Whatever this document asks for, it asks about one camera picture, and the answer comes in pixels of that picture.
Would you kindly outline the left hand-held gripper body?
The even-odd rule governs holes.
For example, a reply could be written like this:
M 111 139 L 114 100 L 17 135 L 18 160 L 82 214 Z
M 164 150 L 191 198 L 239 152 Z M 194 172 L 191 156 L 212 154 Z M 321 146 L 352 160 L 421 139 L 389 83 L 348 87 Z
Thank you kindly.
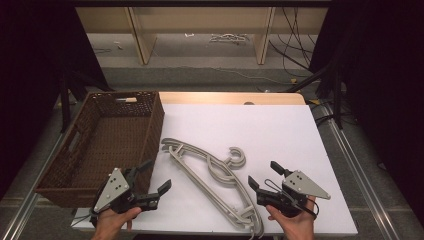
M 107 209 L 112 209 L 114 212 L 121 214 L 134 207 L 140 207 L 144 211 L 156 210 L 160 194 L 137 193 L 135 180 L 138 172 L 138 168 L 124 171 L 115 168 L 96 197 L 92 213 L 100 214 Z

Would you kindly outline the brown woven basket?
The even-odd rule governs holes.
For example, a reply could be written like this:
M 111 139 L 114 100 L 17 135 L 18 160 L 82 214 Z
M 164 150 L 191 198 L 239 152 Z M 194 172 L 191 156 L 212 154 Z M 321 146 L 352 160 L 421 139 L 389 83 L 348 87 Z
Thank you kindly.
M 155 160 L 164 109 L 157 92 L 90 93 L 35 191 L 63 208 L 88 208 L 115 168 Z

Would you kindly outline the person's left hand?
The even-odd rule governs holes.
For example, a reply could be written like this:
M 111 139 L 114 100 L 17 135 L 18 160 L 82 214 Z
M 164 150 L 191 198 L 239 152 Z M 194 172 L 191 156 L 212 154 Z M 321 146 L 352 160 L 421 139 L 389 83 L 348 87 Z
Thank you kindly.
M 98 218 L 97 227 L 90 240 L 116 240 L 126 226 L 126 231 L 132 230 L 132 221 L 142 212 L 139 207 L 118 214 L 111 209 L 102 212 Z

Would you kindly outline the black curtain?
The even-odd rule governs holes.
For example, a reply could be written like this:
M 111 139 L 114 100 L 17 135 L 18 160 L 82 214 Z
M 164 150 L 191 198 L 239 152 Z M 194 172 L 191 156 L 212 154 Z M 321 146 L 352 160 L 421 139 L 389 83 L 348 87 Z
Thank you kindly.
M 332 0 L 310 65 L 329 63 L 349 27 L 343 56 L 354 115 L 424 227 L 424 0 Z
M 0 200 L 31 155 L 62 90 L 108 84 L 76 8 L 0 0 Z

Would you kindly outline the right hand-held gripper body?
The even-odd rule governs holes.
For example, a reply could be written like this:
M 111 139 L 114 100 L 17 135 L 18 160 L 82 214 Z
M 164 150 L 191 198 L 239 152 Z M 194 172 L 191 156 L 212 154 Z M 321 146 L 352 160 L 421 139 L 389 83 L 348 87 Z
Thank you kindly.
M 256 185 L 256 202 L 260 206 L 271 205 L 278 209 L 285 217 L 293 218 L 302 212 L 310 214 L 313 218 L 317 213 L 309 210 L 306 205 L 309 196 L 329 200 L 331 195 L 306 176 L 302 171 L 277 170 L 283 176 L 281 186 L 274 185 L 270 179 L 264 183 L 272 187 L 274 192 L 261 189 Z

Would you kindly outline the light wooden shelf unit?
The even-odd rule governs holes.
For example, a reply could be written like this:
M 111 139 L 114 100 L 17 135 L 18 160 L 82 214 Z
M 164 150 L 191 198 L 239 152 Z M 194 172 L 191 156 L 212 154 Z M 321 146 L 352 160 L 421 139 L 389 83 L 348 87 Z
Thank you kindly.
M 149 62 L 158 34 L 251 34 L 257 63 L 265 63 L 272 34 L 320 33 L 326 7 L 78 7 L 88 33 L 130 33 L 139 61 Z

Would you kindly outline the light wooden table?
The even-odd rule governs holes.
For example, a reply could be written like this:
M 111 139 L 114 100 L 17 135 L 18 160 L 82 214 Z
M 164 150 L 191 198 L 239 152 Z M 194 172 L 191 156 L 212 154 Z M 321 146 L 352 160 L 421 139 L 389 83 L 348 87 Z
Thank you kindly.
M 298 93 L 160 92 L 164 104 L 305 105 Z

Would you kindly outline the person's right hand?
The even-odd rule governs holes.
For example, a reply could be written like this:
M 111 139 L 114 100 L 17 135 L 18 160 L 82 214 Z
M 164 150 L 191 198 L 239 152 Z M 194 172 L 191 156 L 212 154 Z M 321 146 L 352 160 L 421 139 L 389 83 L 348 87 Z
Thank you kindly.
M 315 240 L 314 217 L 311 214 L 303 211 L 296 217 L 288 218 L 271 205 L 267 205 L 266 210 L 268 219 L 281 226 L 288 240 Z

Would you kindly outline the white board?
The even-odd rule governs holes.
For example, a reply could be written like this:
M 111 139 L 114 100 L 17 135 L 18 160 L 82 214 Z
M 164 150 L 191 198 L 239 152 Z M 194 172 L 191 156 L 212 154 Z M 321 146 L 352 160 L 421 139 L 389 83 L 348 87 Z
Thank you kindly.
M 357 228 L 330 164 L 311 111 L 306 105 L 212 105 L 167 104 L 162 135 L 197 146 L 225 160 L 233 147 L 243 150 L 246 163 L 235 170 L 242 182 L 258 183 L 282 178 L 270 167 L 272 161 L 289 170 L 300 170 L 328 194 L 320 199 L 315 221 L 319 236 L 353 236 Z M 179 169 L 165 151 L 157 155 L 151 186 L 156 190 L 166 180 L 171 189 L 154 211 L 140 214 L 133 230 L 143 234 L 209 235 L 250 237 L 217 209 L 205 194 Z

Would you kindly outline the metal floor rail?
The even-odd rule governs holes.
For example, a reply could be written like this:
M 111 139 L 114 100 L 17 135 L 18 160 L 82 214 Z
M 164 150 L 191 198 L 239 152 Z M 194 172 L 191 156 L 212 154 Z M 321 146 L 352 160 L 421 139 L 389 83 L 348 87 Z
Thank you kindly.
M 49 152 L 49 155 L 45 158 L 43 165 L 41 166 L 41 169 L 38 171 L 38 175 L 36 176 L 33 184 L 31 185 L 29 192 L 26 194 L 24 199 L 19 204 L 19 208 L 17 212 L 12 217 L 4 234 L 0 237 L 0 240 L 19 240 L 19 237 L 21 233 L 23 232 L 23 230 L 25 229 L 25 226 L 40 197 L 40 195 L 35 192 L 35 187 L 37 186 L 38 181 L 41 179 L 43 173 L 47 169 L 49 163 L 51 162 L 51 159 L 53 158 L 54 153 L 56 152 L 57 148 L 61 144 L 63 138 L 64 138 L 64 134 L 60 133 L 51 151 Z
M 336 123 L 336 113 L 330 108 L 328 103 L 323 104 L 323 112 L 329 117 L 328 122 L 331 126 L 333 135 L 344 155 L 353 177 L 367 203 L 380 232 L 385 240 L 400 240 L 399 234 L 394 227 L 394 223 L 388 212 L 383 206 L 382 201 L 375 192 L 369 178 L 366 176 L 350 142 L 348 141 L 344 131 L 339 128 Z

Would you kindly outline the black metal stand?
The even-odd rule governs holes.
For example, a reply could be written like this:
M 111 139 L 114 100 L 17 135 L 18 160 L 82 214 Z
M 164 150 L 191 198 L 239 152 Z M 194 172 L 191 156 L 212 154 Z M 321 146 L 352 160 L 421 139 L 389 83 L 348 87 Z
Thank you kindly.
M 62 129 L 64 133 L 71 123 L 70 100 L 68 92 L 71 92 L 77 101 L 84 101 L 88 91 L 87 86 L 93 86 L 102 91 L 111 92 L 112 88 L 107 84 L 104 76 L 93 78 L 81 71 L 66 69 L 59 80 L 60 100 L 62 109 Z
M 340 42 L 336 45 L 335 51 L 331 56 L 329 62 L 316 73 L 307 77 L 305 80 L 284 90 L 284 93 L 295 93 L 303 89 L 316 80 L 321 80 L 315 94 L 318 98 L 327 98 L 332 96 L 333 110 L 332 117 L 336 125 L 342 129 L 341 123 L 341 76 L 339 73 L 341 59 L 344 54 L 345 48 L 349 45 L 349 40 L 343 36 Z

